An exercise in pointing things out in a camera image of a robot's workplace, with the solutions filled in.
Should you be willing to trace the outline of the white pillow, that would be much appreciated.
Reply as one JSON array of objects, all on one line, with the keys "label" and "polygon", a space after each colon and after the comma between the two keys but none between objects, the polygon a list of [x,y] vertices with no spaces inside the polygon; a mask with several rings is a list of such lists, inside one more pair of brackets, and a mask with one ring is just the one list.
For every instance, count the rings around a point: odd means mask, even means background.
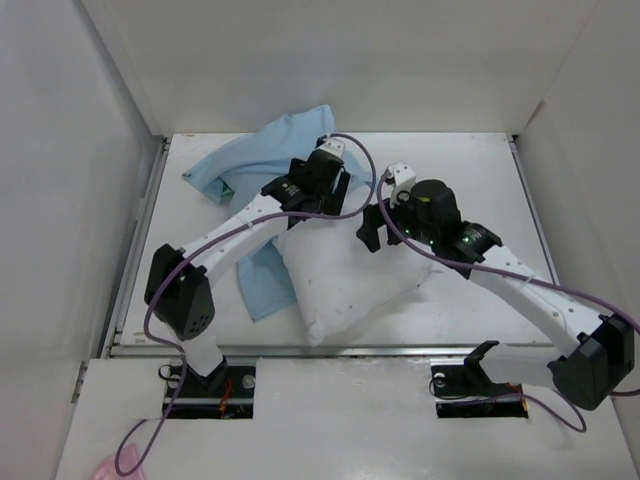
[{"label": "white pillow", "polygon": [[370,252],[356,237],[361,224],[360,214],[337,221],[307,219],[274,240],[312,346],[417,289],[435,272],[431,260],[404,244]]}]

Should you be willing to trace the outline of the light blue pillowcase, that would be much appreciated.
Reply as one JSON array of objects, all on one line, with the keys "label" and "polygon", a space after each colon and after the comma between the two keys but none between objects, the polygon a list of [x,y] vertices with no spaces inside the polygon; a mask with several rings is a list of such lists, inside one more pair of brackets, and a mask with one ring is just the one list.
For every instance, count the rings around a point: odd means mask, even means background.
[{"label": "light blue pillowcase", "polygon": [[[262,189],[288,173],[291,161],[305,160],[317,140],[336,131],[328,105],[286,114],[254,133],[218,147],[182,173],[182,179],[234,217],[249,210],[262,218],[279,210]],[[237,262],[241,294],[249,316],[260,321],[296,302],[282,255],[267,240]]]}]

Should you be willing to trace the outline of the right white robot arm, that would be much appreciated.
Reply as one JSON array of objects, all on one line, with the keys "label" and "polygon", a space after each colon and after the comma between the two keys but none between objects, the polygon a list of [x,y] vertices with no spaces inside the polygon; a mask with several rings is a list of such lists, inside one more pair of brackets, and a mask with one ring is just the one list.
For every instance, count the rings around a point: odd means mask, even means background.
[{"label": "right white robot arm", "polygon": [[494,396],[511,383],[555,390],[575,406],[592,411],[609,396],[635,363],[637,323],[612,305],[555,285],[527,267],[494,232],[462,219],[454,192],[440,180],[418,181],[385,171],[376,189],[390,186],[363,212],[357,237],[370,252],[380,250],[379,229],[388,244],[416,253],[460,274],[500,298],[531,322],[551,347],[508,345],[486,340],[462,364],[443,367],[440,388],[452,396]]}]

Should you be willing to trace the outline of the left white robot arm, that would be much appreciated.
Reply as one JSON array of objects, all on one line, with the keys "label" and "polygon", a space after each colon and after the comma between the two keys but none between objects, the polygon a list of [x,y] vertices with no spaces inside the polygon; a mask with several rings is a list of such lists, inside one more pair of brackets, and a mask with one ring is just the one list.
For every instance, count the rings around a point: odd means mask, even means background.
[{"label": "left white robot arm", "polygon": [[205,397],[223,387],[227,361],[210,326],[212,290],[228,270],[275,237],[315,215],[341,213],[350,174],[345,146],[329,140],[267,185],[237,214],[200,239],[180,248],[168,244],[152,257],[144,300],[184,350],[189,384]]}]

